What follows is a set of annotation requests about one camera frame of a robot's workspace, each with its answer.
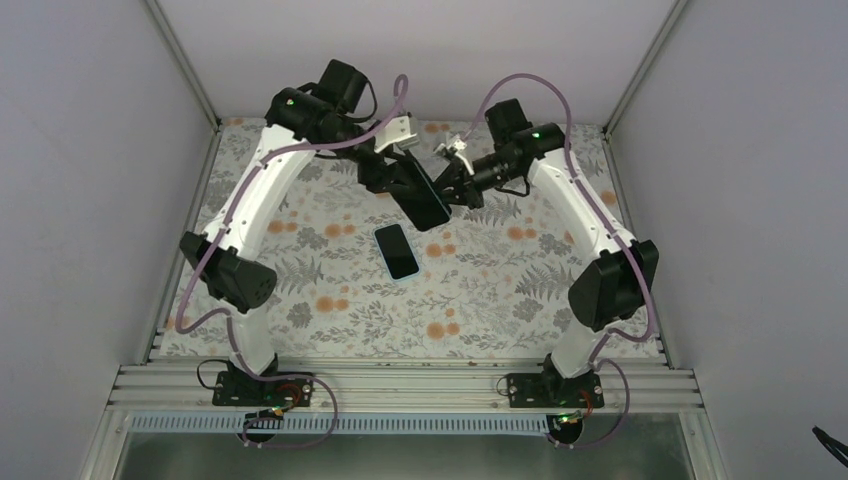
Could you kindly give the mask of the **floral patterned table mat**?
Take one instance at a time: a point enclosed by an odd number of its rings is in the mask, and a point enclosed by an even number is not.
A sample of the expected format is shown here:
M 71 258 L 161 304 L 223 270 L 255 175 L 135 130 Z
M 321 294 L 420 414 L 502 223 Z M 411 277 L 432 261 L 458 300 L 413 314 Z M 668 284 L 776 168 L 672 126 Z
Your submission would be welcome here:
M 418 275 L 393 281 L 374 239 L 399 224 Z M 585 268 L 539 191 L 488 191 L 484 206 L 417 231 L 346 160 L 313 160 L 266 228 L 259 261 L 278 283 L 265 316 L 271 345 L 297 358 L 541 358 L 574 321 L 567 290 Z

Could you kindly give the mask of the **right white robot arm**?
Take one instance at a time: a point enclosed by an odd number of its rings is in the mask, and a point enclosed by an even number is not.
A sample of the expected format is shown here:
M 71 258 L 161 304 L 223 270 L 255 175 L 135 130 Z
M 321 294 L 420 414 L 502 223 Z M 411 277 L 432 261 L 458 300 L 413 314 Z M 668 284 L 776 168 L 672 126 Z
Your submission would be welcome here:
M 623 321 L 651 306 L 659 252 L 614 218 L 580 170 L 559 125 L 532 124 L 516 99 L 496 103 L 483 117 L 492 152 L 470 160 L 462 135 L 444 136 L 433 152 L 450 165 L 435 185 L 452 204 L 480 207 L 485 191 L 521 179 L 527 193 L 539 191 L 565 221 L 585 268 L 567 291 L 575 319 L 545 357 L 538 382 L 549 404 L 565 407 L 578 397 L 578 378 L 594 369 L 608 338 L 622 334 Z

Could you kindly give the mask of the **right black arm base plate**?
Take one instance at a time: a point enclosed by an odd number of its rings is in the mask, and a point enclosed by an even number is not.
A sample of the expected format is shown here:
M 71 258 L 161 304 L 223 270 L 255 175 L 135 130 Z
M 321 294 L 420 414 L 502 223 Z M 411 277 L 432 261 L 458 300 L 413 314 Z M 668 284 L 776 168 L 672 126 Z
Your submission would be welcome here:
M 505 376 L 511 408 L 602 408 L 600 377 L 588 372 L 575 378 L 556 374 L 511 373 Z

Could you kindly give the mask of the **phone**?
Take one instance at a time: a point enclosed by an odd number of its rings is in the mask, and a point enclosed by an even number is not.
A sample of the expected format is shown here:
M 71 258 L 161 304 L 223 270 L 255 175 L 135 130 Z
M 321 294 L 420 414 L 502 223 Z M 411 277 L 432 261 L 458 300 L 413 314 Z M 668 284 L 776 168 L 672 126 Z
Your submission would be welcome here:
M 401 281 L 420 273 L 421 267 L 416 253 L 401 225 L 391 224 L 377 228 L 374 231 L 374 239 L 393 281 Z
M 450 207 L 434 189 L 430 177 L 417 161 L 400 163 L 405 190 L 395 198 L 413 226 L 421 232 L 446 224 L 451 219 Z

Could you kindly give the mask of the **phone in light blue case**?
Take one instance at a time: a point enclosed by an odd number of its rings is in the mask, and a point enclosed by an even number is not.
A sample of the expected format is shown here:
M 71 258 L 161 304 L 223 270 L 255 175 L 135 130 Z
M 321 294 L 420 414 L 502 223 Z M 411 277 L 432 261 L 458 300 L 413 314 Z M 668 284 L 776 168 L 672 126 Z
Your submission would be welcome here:
M 391 224 L 377 228 L 374 231 L 374 239 L 393 281 L 401 281 L 420 273 L 421 267 L 416 253 L 401 225 Z

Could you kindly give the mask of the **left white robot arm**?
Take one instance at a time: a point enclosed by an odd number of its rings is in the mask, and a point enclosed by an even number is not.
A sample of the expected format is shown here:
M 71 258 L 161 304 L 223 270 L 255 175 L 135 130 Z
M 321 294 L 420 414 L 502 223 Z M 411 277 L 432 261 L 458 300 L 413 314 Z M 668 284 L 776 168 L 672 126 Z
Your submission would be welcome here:
M 178 303 L 175 329 L 187 335 L 223 316 L 229 363 L 243 373 L 238 390 L 252 404 L 266 404 L 278 391 L 277 354 L 264 331 L 266 303 L 278 276 L 258 260 L 274 212 L 318 152 L 337 152 L 359 163 L 367 185 L 380 186 L 390 171 L 385 151 L 412 136 L 402 114 L 409 90 L 405 74 L 394 80 L 394 103 L 383 119 L 364 127 L 352 117 L 371 84 L 357 68 L 331 60 L 318 81 L 279 91 L 265 114 L 257 147 L 223 207 L 201 232 L 188 231 L 180 240 L 193 272 Z

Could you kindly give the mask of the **aluminium front rail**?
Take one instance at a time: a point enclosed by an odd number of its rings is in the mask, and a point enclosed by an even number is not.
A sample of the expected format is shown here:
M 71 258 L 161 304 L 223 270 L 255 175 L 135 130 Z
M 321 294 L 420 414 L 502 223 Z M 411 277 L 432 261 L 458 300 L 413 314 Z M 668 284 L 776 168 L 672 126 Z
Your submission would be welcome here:
M 529 362 L 501 365 L 458 363 L 374 364 L 364 362 L 312 362 L 303 370 L 313 373 L 329 388 L 315 389 L 310 409 L 329 413 L 337 404 L 343 413 L 507 413 L 509 400 L 505 375 L 534 372 Z M 108 396 L 110 410 L 210 410 L 211 386 L 219 363 L 157 361 L 119 369 Z M 657 362 L 623 361 L 618 368 L 605 366 L 599 373 L 602 404 L 596 414 L 679 413 L 699 411 L 704 401 L 695 374 L 671 370 Z

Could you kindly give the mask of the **black object at right edge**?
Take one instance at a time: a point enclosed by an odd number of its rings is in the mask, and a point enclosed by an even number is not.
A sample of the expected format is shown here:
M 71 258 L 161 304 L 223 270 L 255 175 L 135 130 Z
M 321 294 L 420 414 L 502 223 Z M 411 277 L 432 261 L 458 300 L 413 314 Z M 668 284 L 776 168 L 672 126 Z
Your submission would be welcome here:
M 847 445 L 829 435 L 818 426 L 811 429 L 816 440 L 844 467 L 848 467 Z

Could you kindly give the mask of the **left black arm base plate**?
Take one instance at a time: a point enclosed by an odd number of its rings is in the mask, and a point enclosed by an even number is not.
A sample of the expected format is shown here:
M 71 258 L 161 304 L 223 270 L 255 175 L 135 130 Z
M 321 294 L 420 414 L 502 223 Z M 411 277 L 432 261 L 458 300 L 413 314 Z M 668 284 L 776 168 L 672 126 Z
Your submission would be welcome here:
M 220 372 L 211 403 L 225 407 L 309 407 L 313 389 L 312 380 L 260 382 L 249 377 Z

